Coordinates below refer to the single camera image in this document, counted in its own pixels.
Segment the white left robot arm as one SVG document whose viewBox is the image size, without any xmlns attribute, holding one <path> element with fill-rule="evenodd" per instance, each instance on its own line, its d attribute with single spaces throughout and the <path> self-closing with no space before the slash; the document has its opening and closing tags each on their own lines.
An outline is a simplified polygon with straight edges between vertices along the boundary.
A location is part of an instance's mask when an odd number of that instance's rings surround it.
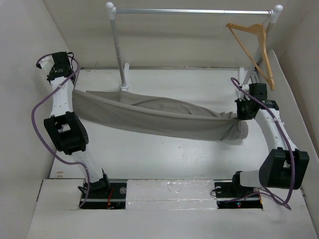
<svg viewBox="0 0 319 239">
<path fill-rule="evenodd" d="M 60 162 L 84 169 L 88 181 L 79 187 L 82 193 L 104 198 L 111 193 L 108 176 L 103 169 L 97 169 L 94 165 L 87 148 L 88 133 L 73 110 L 72 93 L 80 70 L 79 67 L 73 67 L 75 61 L 71 52 L 49 53 L 37 61 L 37 68 L 47 72 L 52 92 L 35 108 L 52 99 L 52 110 L 50 116 L 44 120 L 44 127 L 56 148 L 53 154 L 63 152 L 72 161 L 56 156 Z"/>
</svg>

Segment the aluminium side rail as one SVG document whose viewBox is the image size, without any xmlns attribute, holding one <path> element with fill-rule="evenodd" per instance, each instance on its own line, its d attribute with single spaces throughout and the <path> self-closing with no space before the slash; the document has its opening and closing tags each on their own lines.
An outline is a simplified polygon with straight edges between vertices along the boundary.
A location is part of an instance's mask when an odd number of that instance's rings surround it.
<svg viewBox="0 0 319 239">
<path fill-rule="evenodd" d="M 252 84 L 259 83 L 259 78 L 257 75 L 251 75 L 250 79 Z"/>
</svg>

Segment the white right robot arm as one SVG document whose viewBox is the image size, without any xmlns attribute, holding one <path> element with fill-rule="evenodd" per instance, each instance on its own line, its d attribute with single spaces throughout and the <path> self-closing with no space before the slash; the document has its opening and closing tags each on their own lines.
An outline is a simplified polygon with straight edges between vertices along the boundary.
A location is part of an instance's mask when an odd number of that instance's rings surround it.
<svg viewBox="0 0 319 239">
<path fill-rule="evenodd" d="M 235 101 L 240 121 L 255 120 L 267 143 L 269 154 L 258 170 L 239 171 L 239 179 L 230 184 L 231 192 L 242 196 L 251 188 L 280 188 L 297 190 L 301 187 L 310 160 L 307 152 L 300 151 L 292 142 L 281 120 L 277 103 L 267 98 L 263 83 L 238 85 L 240 92 Z"/>
</svg>

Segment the grey trousers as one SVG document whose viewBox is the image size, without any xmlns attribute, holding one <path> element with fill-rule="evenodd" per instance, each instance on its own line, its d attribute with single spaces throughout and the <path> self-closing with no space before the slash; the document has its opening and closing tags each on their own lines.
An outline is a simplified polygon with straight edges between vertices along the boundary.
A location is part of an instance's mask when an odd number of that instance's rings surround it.
<svg viewBox="0 0 319 239">
<path fill-rule="evenodd" d="M 72 101 L 78 117 L 121 130 L 205 141 L 248 136 L 247 123 L 233 112 L 218 113 L 170 98 L 74 90 Z"/>
</svg>

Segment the white metal clothes rack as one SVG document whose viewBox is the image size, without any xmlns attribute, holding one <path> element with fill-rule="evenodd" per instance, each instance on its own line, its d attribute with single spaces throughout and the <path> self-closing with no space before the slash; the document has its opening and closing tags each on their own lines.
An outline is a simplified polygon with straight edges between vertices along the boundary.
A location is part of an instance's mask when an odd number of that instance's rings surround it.
<svg viewBox="0 0 319 239">
<path fill-rule="evenodd" d="M 127 91 L 129 84 L 127 82 L 129 64 L 122 63 L 120 44 L 116 28 L 116 15 L 117 14 L 188 14 L 188 15 L 255 15 L 255 16 L 268 16 L 269 22 L 267 27 L 264 28 L 267 33 L 267 38 L 272 32 L 275 24 L 278 21 L 284 7 L 282 5 L 276 5 L 272 10 L 217 10 L 217 9 L 152 9 L 152 8 L 118 8 L 115 7 L 112 2 L 106 3 L 106 10 L 108 19 L 111 25 L 111 31 L 115 46 L 115 52 L 120 72 L 120 90 Z M 266 67 L 262 59 L 259 60 L 259 67 L 266 72 Z"/>
</svg>

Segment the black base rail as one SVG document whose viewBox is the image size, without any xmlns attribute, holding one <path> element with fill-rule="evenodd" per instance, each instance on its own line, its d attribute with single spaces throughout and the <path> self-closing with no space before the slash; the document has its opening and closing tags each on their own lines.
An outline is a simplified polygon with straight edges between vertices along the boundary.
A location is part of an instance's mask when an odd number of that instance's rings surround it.
<svg viewBox="0 0 319 239">
<path fill-rule="evenodd" d="M 104 210 L 215 210 L 262 209 L 253 188 L 234 180 L 112 180 L 106 189 L 80 188 L 82 209 Z"/>
</svg>

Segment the wooden clothes hanger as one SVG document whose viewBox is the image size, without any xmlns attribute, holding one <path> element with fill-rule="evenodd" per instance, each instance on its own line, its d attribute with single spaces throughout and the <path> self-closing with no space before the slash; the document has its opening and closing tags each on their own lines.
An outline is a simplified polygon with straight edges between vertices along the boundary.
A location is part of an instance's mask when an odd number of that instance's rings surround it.
<svg viewBox="0 0 319 239">
<path fill-rule="evenodd" d="M 251 77 L 252 72 L 254 69 L 256 69 L 264 78 L 266 83 L 269 85 L 270 90 L 275 89 L 275 81 L 274 81 L 274 76 L 272 72 L 272 68 L 270 65 L 270 61 L 268 58 L 268 53 L 267 53 L 267 33 L 266 30 L 264 29 L 262 24 L 254 24 L 249 27 L 244 27 L 241 25 L 237 25 L 234 23 L 228 23 L 226 24 L 226 27 L 230 30 L 232 35 L 235 37 L 236 41 L 239 43 L 245 54 L 248 56 L 248 58 L 251 61 L 251 66 L 249 67 L 249 70 L 247 71 L 247 74 L 245 76 L 243 84 L 247 84 L 248 80 Z M 257 37 L 258 40 L 258 49 L 256 51 L 256 54 L 254 57 L 250 54 L 248 49 L 245 47 L 245 45 L 242 43 L 242 41 L 239 39 L 237 34 L 235 33 L 235 30 L 237 31 L 242 31 L 246 33 L 253 34 Z M 263 70 L 259 67 L 259 60 L 262 59 L 262 61 L 265 64 L 265 69 L 266 72 L 264 73 Z"/>
</svg>

